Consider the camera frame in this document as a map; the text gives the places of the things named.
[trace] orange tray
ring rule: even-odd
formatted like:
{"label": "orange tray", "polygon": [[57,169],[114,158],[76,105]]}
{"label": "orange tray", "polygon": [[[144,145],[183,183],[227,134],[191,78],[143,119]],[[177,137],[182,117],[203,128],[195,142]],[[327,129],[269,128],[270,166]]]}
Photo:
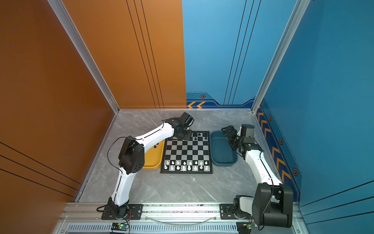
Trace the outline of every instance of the orange tray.
{"label": "orange tray", "polygon": [[164,144],[165,140],[156,145],[156,148],[152,147],[144,154],[144,166],[142,169],[156,170],[160,168]]}

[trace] chessboard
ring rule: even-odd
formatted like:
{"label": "chessboard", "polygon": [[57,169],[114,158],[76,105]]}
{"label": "chessboard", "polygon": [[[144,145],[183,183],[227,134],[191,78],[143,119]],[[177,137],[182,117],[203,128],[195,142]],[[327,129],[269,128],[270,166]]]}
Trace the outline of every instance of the chessboard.
{"label": "chessboard", "polygon": [[193,131],[189,140],[165,139],[161,173],[212,174],[209,132]]}

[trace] blue wall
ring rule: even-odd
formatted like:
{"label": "blue wall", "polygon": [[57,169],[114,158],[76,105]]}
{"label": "blue wall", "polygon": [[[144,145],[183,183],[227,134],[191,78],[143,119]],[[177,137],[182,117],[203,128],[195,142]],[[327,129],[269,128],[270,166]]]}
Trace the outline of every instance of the blue wall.
{"label": "blue wall", "polygon": [[333,228],[351,219],[372,230],[373,12],[374,1],[311,0],[265,95],[303,176],[311,234],[351,233]]}
{"label": "blue wall", "polygon": [[296,0],[245,2],[182,1],[187,92],[206,92],[219,104],[236,105],[256,96]]}

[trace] orange wall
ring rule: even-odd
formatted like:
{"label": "orange wall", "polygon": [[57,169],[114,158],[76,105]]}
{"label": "orange wall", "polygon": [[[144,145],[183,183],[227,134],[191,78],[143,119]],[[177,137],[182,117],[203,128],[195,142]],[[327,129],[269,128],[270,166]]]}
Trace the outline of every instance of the orange wall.
{"label": "orange wall", "polygon": [[46,0],[1,1],[0,22],[1,232],[50,233],[114,113]]}
{"label": "orange wall", "polygon": [[120,108],[186,107],[182,0],[63,0]]}

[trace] wall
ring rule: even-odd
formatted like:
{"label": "wall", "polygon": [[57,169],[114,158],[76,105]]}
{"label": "wall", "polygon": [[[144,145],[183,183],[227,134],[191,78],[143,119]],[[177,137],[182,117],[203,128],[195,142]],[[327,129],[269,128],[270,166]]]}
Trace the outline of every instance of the wall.
{"label": "wall", "polygon": [[181,0],[63,0],[120,108],[186,107]]}
{"label": "wall", "polygon": [[295,3],[183,0],[187,98],[200,103],[188,97],[198,92],[219,105],[254,98]]}
{"label": "wall", "polygon": [[2,1],[0,21],[1,232],[50,233],[114,113],[47,1]]}
{"label": "wall", "polygon": [[311,234],[372,232],[373,9],[310,1],[265,95],[303,176]]}

